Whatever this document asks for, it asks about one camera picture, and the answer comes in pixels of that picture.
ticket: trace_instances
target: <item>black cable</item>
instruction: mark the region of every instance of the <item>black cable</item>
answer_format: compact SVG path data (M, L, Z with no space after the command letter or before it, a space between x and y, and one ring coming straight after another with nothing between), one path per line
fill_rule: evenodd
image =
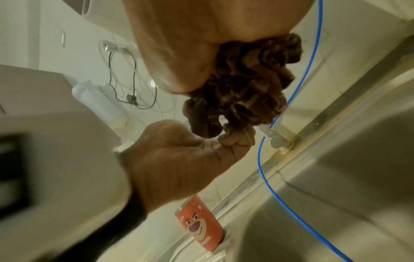
M129 52L129 54L132 56L132 58L134 59L134 73L132 75L132 91L133 91L133 98L136 99L135 97L135 73L137 70L137 60L135 59L135 57L132 55L131 52ZM155 86L155 97L154 97L154 101L152 102L152 105L149 107L145 107L145 108L141 108L139 107L139 104L136 102L136 100L134 100L134 102L129 102L129 101L124 101L124 100L120 100L118 98L118 94L116 92L115 87L112 85L112 73L111 73L111 62L112 62L112 58L113 58L113 52L109 53L109 57L108 57L108 67L109 67L109 85L112 87L114 93L115 93L115 99L118 100L119 102L125 103L125 104L130 104L130 105L134 105L136 108L141 109L141 110L146 110L146 109L150 109L155 105L155 102L157 101L157 86Z

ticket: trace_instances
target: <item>black sleeve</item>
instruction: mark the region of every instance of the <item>black sleeve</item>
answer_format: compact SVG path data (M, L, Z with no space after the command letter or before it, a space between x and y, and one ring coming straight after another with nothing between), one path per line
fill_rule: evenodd
M133 191L127 205L113 219L87 238L72 246L53 262L95 262L111 245L118 242L146 219L141 200Z

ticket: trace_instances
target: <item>blue hose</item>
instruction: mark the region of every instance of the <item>blue hose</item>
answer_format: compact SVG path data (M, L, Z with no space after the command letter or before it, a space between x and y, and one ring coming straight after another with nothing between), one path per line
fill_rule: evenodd
M312 66L312 63L315 58L316 51L318 49L319 45L319 39L320 39L320 32L322 30L322 20L323 20L323 0L318 0L318 29L316 34L316 40L315 40L315 46L314 50L312 52L312 56L310 57L309 64L305 70L305 73L303 74L303 77L301 81L299 82L298 86L296 87L295 91L293 91L293 94L288 100L288 104L292 102L292 100L295 98L295 96L298 94L299 89L301 88L303 81L305 80L307 74L309 73L309 70ZM278 118L276 118L272 125L270 127L273 127L273 125L276 123ZM266 177L264 176L262 166L260 164L260 153L262 151L262 146L264 143L264 140L266 137L262 138L262 141L259 145L259 151L257 153L257 164L259 167L260 175L262 176L264 183L266 184L267 188L270 190L272 195L276 198L276 200L282 205L284 209L292 216L294 217L306 230L308 230L312 235L314 235L321 243L323 243L325 246L327 246L330 250L332 250L336 255L338 255L341 259L343 259L346 262L353 262L349 257L347 257L344 253L342 253L339 249L337 249L334 245L332 245L328 240L326 240L321 234L319 234L316 230L314 230L310 225L308 225L302 218L300 218L293 210L290 209L290 207L276 194L276 192L273 190L273 188L269 185L269 182L267 181Z

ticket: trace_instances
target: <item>orange can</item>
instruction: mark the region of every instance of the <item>orange can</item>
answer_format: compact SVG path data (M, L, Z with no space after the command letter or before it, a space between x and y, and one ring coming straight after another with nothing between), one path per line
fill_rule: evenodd
M224 238L223 227L197 195L188 198L177 209L176 217L208 252L214 251Z

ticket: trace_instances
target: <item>blue tube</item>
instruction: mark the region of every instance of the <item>blue tube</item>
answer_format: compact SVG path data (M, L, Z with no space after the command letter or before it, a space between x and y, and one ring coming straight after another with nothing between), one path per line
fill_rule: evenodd
M316 51L318 49L318 45L319 45L319 39L320 39L320 33L322 31L322 20L323 20L323 0L318 0L318 28L317 28L317 34L316 34L316 40L315 40L315 46L314 46L314 50L312 52L312 55L310 57L310 61L309 64L305 70L305 73L303 74L302 79L300 80L298 86L296 87L296 89L293 91L293 94L291 95L291 97L288 100L288 104L290 104L292 102L292 100L295 98L295 96L297 95L299 89L301 88L307 74L309 73L309 70L312 66L312 63L314 61L315 55L316 55ZM278 118L276 118L272 125L270 127L273 127L273 125L276 123ZM276 192L273 190L273 188L270 186L269 182L267 181L266 177L264 176L263 170L262 170L262 166L260 163L260 153L262 151L262 146L264 143L264 140L266 139L266 137L264 136L262 138L262 141L260 142L259 145L259 151L257 153L257 165L259 167L259 172L260 175L263 178L264 183L266 184L267 188L270 190L270 192L272 193L272 195L276 198L276 200L279 202L279 204L286 209L286 211L292 216L294 217L306 230L309 231L309 233L311 233L312 235L314 235L322 244L324 244L325 246L327 246L330 250L332 250L336 255L338 255L341 259L343 259L346 262L353 262L352 259L350 259L349 257L347 257L344 253L342 253L339 249L337 249L334 245L332 245L327 239L325 239L321 234L319 234L316 230L314 230L310 225L308 225L302 218L300 218L293 210L290 209L290 207L276 194Z

